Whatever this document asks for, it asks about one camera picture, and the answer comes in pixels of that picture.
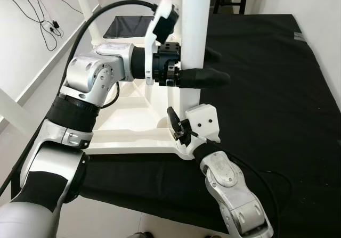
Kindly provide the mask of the black tablecloth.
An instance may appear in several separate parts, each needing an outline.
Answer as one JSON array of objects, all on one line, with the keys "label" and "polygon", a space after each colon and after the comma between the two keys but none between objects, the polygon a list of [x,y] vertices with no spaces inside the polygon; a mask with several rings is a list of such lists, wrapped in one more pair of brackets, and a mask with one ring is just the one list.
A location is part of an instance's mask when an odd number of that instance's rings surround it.
[{"label": "black tablecloth", "polygon": [[[263,172],[279,206],[279,238],[341,238],[338,104],[290,14],[209,17],[207,46],[222,54],[212,68],[224,87],[204,89],[214,105],[221,146]],[[275,207],[248,168],[246,183],[271,221]],[[173,153],[94,155],[82,197],[179,223],[226,232],[197,161]]]}]

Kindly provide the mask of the white plastic table leg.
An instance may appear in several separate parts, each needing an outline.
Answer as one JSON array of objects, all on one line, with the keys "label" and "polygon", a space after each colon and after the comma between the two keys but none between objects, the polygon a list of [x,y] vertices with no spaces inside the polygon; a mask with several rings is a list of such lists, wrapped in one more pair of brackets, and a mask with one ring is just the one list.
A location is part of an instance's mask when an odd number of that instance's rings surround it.
[{"label": "white plastic table leg", "polygon": [[[210,0],[182,0],[181,10],[181,69],[201,69],[205,60],[205,46]],[[199,104],[200,89],[178,90],[178,116],[185,118],[185,112]],[[178,156],[192,160],[187,146],[178,144]]]},{"label": "white plastic table leg", "polygon": [[[93,8],[90,5],[88,0],[78,0],[78,4],[80,4],[81,12],[83,13],[84,18],[90,19],[93,16]],[[104,43],[104,38],[102,38],[102,34],[96,26],[96,23],[93,21],[90,26],[88,26],[88,31],[92,37],[93,46],[98,46],[101,43]]]},{"label": "white plastic table leg", "polygon": [[27,136],[32,136],[39,121],[0,88],[0,116]]}]

